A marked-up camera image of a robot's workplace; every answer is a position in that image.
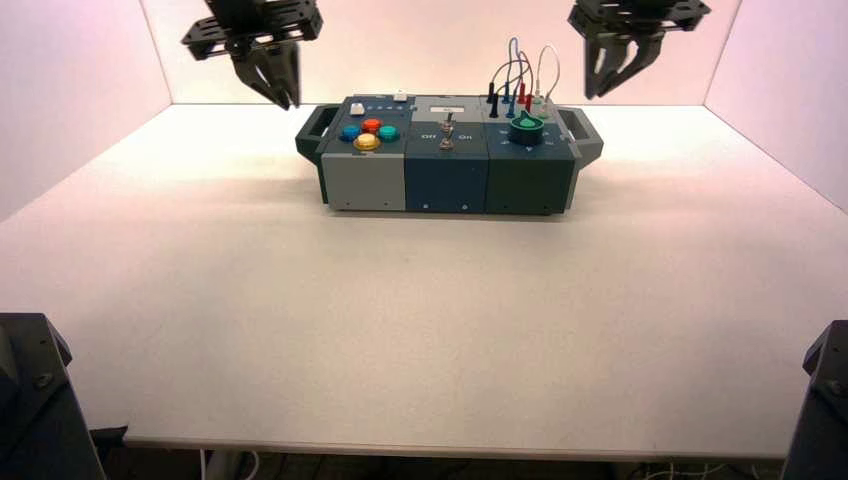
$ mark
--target control panel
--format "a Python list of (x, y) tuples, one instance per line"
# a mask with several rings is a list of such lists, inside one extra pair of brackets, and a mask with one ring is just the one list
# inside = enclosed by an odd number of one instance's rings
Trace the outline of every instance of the control panel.
[(581, 110), (529, 95), (354, 95), (296, 142), (334, 210), (529, 215), (570, 208), (603, 148)]

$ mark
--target pinkish wall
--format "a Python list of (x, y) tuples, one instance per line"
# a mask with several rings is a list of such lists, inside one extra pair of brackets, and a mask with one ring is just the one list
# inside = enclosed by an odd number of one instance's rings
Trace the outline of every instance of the pinkish wall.
[(707, 107), (848, 210), (848, 2), (744, 0)]
[(138, 0), (6, 0), (0, 221), (170, 103)]

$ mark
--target round arcade button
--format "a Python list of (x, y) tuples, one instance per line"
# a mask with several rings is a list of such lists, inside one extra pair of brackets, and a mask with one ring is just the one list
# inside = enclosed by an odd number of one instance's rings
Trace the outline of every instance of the round arcade button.
[(347, 125), (342, 129), (342, 141), (343, 142), (352, 142), (356, 140), (356, 137), (359, 136), (360, 130), (356, 125)]
[(380, 140), (384, 142), (394, 142), (399, 137), (397, 128), (391, 125), (380, 127), (377, 135), (380, 137)]
[(520, 117), (509, 122), (508, 138), (512, 143), (532, 147), (542, 143), (544, 130), (545, 122), (523, 111)]
[(376, 118), (369, 118), (368, 120), (362, 122), (362, 131), (365, 133), (376, 134), (377, 130), (379, 130), (382, 126), (383, 122), (381, 122), (380, 120)]
[(357, 150), (368, 152), (376, 150), (380, 146), (380, 140), (373, 133), (363, 133), (356, 137), (356, 140), (353, 142), (353, 146), (356, 147)]

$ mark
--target red button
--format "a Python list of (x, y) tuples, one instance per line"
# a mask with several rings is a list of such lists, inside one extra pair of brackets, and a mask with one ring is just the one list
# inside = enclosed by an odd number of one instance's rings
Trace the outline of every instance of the red button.
[(365, 133), (377, 133), (377, 130), (383, 126), (383, 122), (377, 120), (376, 118), (369, 118), (362, 122), (362, 131)]

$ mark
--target white wall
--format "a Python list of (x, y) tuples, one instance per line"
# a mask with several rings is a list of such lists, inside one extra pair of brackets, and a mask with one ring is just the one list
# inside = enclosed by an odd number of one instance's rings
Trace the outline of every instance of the white wall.
[[(202, 0), (142, 0), (176, 103), (250, 103), (227, 58), (195, 62), (180, 40), (210, 16)], [(657, 63), (593, 103), (703, 104), (739, 0), (707, 0), (697, 31), (672, 33)], [(583, 39), (568, 24), (573, 0), (320, 0), (324, 29), (303, 42), (303, 99), (339, 101), (357, 92), (473, 93), (486, 89), (517, 34), (535, 59), (546, 42), (562, 54), (559, 103), (585, 103)], [(553, 73), (549, 66), (543, 74)]]
[(0, 59), (0, 220), (170, 103), (138, 0), (5, 0)]
[(848, 210), (848, 2), (745, 0), (707, 106)]

